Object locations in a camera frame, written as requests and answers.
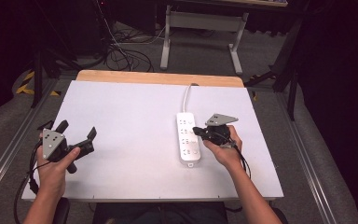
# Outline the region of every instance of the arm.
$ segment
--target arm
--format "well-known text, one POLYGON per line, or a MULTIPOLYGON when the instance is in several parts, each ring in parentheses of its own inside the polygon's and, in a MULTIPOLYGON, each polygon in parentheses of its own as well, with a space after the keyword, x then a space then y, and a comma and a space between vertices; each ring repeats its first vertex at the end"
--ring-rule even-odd
MULTIPOLYGON (((236 141, 238 149, 242 149, 242 141, 233 126, 228 126, 231 138, 236 141)), ((241 201, 243 212, 249 223, 281 223, 268 203, 258 192, 254 183, 243 170, 241 159, 234 148, 221 148, 210 141, 203 141, 212 151, 216 159, 226 167, 241 201)))
MULTIPOLYGON (((37 150, 37 165, 48 162, 43 159, 42 150, 42 147, 37 150)), ((57 203, 65 192, 66 168, 76 159, 79 152, 80 148, 76 147, 62 160, 38 168, 40 188, 24 224, 52 223, 57 203)))

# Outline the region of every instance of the forearm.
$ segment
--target forearm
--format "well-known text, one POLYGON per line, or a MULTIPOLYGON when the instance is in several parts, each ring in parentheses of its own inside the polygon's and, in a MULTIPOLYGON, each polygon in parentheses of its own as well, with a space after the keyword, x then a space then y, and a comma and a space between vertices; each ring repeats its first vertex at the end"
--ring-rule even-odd
POLYGON ((281 223, 240 164, 228 167, 248 222, 281 223))
POLYGON ((50 224, 53 222, 58 200, 48 194, 39 192, 28 211, 24 224, 50 224))

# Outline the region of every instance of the power strip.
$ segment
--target power strip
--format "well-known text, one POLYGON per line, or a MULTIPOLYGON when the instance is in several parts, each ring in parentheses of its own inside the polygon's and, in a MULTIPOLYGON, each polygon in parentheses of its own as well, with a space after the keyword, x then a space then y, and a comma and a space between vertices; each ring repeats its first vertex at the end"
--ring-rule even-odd
POLYGON ((178 113, 176 122, 181 163, 193 167, 201 159, 199 139, 193 132, 193 127, 196 126, 194 115, 185 112, 178 113))

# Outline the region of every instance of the table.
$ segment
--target table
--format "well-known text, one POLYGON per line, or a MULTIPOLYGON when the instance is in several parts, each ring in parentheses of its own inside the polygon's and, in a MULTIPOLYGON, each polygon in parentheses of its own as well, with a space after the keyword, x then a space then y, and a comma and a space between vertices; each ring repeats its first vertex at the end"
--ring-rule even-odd
MULTIPOLYGON (((64 196, 94 203, 238 199, 228 172, 203 144, 195 167, 179 161, 175 115, 192 82, 200 86, 191 88, 187 109, 195 114, 198 126, 213 112, 238 117, 234 125, 246 143, 242 154, 255 185, 267 200, 283 197, 240 78, 108 71, 81 71, 57 116, 56 123, 69 122, 64 133, 68 144, 84 140, 92 126, 97 130, 95 151, 75 162, 78 169, 67 176, 64 196)), ((34 199, 29 188, 22 199, 34 199)))
MULTIPOLYGON (((222 4, 237 3, 262 7, 286 7, 287 3, 270 2, 263 0, 220 0, 222 4)), ((171 11, 172 6, 167 5, 165 17, 165 37, 161 55, 160 68, 166 70, 168 68, 168 59, 170 54, 170 29, 171 27, 207 29, 226 32, 237 32, 234 44, 229 44, 228 49, 234 65, 235 73, 242 75, 240 59, 237 49, 240 44, 243 30, 249 13, 244 12, 242 17, 229 17, 207 15, 199 13, 187 13, 171 11)))

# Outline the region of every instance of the hand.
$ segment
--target hand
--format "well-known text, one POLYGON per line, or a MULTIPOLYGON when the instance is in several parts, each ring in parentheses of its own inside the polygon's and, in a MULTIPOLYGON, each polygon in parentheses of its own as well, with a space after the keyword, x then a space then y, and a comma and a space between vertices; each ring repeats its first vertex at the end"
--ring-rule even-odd
MULTIPOLYGON (((45 194, 54 200, 59 200, 65 192, 65 173, 66 168, 76 159, 80 148, 74 148, 68 155, 58 162, 51 162, 38 168, 40 188, 39 194, 45 194)), ((37 165, 48 163, 43 159, 43 147, 37 149, 37 165)))
MULTIPOLYGON (((242 149, 242 141, 238 137, 237 132, 232 125, 228 125, 228 129, 230 131, 230 137, 237 143, 238 150, 242 149)), ((217 161, 219 161, 222 165, 224 165, 227 169, 234 166, 241 166, 241 158, 238 155, 237 150, 235 148, 221 148, 220 146, 215 145, 211 141, 204 140, 203 144, 212 151, 217 161)))

